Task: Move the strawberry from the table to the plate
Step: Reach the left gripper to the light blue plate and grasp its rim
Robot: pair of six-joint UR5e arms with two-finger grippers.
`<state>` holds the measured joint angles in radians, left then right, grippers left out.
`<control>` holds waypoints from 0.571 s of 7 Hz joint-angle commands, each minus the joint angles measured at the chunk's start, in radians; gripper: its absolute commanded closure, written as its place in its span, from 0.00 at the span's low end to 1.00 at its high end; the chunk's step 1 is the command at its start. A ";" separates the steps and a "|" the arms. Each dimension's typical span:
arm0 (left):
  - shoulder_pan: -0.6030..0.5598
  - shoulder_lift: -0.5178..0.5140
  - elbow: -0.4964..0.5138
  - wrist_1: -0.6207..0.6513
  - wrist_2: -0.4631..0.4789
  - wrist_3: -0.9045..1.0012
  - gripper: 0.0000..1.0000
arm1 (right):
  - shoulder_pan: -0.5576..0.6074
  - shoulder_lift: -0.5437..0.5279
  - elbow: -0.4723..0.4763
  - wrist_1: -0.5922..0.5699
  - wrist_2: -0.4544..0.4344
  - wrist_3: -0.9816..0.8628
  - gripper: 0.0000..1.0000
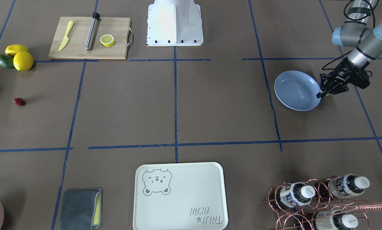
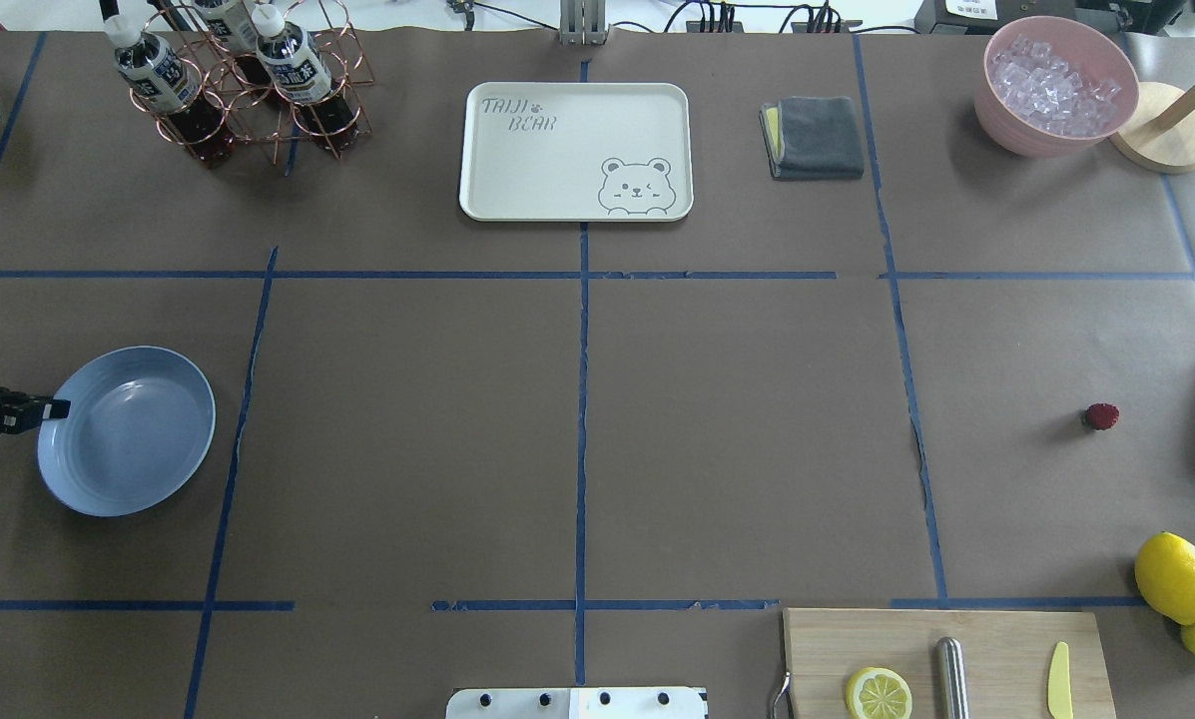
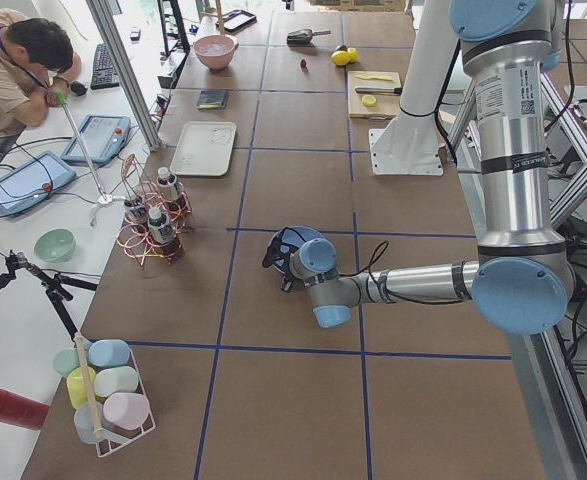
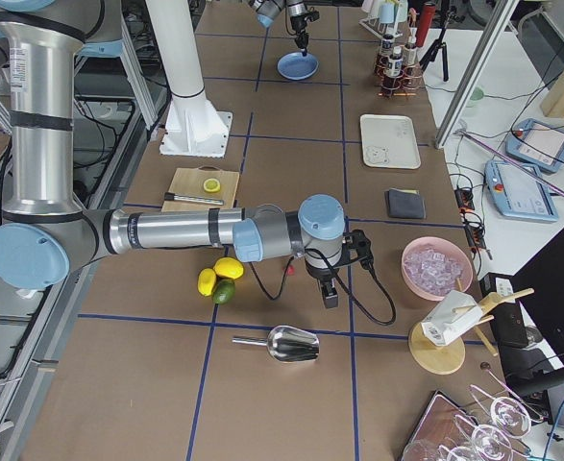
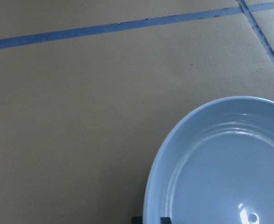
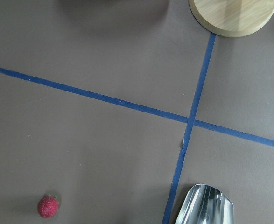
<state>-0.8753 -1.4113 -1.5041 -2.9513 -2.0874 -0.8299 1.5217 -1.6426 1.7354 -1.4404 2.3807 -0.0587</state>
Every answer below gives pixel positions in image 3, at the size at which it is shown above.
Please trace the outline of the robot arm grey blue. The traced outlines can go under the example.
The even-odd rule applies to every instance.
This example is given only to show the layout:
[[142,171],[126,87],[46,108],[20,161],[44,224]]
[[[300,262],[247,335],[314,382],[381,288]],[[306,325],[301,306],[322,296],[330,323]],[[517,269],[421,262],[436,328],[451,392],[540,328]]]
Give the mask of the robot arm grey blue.
[[486,231],[474,261],[347,275],[317,231],[278,231],[263,259],[289,289],[301,281],[324,328],[363,303],[472,301],[492,325],[541,333],[564,316],[574,275],[548,198],[541,80],[559,57],[560,1],[428,1],[396,118],[371,141],[379,173],[424,173],[435,151],[432,122],[456,62],[471,78],[477,115]]

